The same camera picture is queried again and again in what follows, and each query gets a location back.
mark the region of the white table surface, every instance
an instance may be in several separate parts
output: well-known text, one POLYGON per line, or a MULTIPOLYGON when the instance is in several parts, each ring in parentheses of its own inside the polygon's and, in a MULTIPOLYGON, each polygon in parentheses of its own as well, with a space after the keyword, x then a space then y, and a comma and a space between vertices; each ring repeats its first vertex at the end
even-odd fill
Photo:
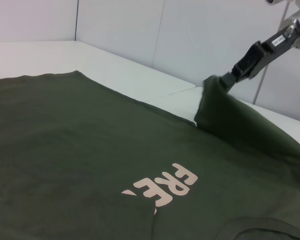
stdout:
POLYGON ((79 41, 0 42, 0 79, 75 70, 139 101, 195 88, 192 83, 79 41))
MULTIPOLYGON (((196 87, 183 92, 159 97, 157 99, 147 101, 147 103, 194 122, 202 92, 202 87, 196 87)), ((252 105, 250 103, 243 103, 255 109, 270 122, 274 123, 291 137, 293 137, 300 144, 300 121, 256 105, 252 105)))

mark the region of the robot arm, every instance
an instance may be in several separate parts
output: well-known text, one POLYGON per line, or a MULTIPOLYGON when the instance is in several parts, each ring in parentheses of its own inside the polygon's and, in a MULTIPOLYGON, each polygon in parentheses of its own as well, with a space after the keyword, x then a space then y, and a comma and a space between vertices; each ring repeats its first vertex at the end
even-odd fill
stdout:
MULTIPOLYGON (((284 0, 266 0, 278 4, 284 0)), ((246 55, 234 65, 231 72, 221 78, 221 84, 229 91, 235 83, 254 78, 265 66, 292 47, 300 48, 300 10, 283 21, 281 30, 264 42, 257 41, 246 55)))

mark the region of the t-shirt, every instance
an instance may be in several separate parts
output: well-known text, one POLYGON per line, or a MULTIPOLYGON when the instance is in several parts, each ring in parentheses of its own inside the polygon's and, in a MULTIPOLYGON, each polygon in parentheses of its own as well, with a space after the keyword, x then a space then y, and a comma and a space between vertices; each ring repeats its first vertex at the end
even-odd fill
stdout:
POLYGON ((219 80, 196 126, 78 71, 1 79, 0 240, 300 239, 300 145, 219 80))

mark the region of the white wall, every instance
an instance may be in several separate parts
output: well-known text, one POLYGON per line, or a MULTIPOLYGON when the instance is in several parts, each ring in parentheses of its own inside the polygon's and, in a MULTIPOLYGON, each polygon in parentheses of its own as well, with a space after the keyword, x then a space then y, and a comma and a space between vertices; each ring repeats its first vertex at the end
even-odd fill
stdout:
MULTIPOLYGON (((292 3, 287 17, 297 10, 292 3)), ((300 50, 291 49, 269 65, 256 105, 300 120, 300 50)))
MULTIPOLYGON (((276 33, 285 4, 264 0, 165 0, 153 68, 197 86, 223 75, 256 41, 276 33)), ((262 72, 230 93, 252 103, 262 72)))
POLYGON ((0 42, 74 40, 78 0, 0 0, 0 42))
POLYGON ((80 0, 77 40, 152 66, 164 0, 80 0))

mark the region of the green fabric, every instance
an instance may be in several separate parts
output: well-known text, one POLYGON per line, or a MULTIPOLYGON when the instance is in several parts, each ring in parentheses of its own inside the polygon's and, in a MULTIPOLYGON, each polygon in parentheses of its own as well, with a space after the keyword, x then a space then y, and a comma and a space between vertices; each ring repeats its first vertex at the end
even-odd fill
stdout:
POLYGON ((0 240, 234 239, 260 225, 300 239, 300 145, 217 77, 195 119, 77 71, 1 79, 0 240), (172 200, 158 206, 141 180, 172 200))

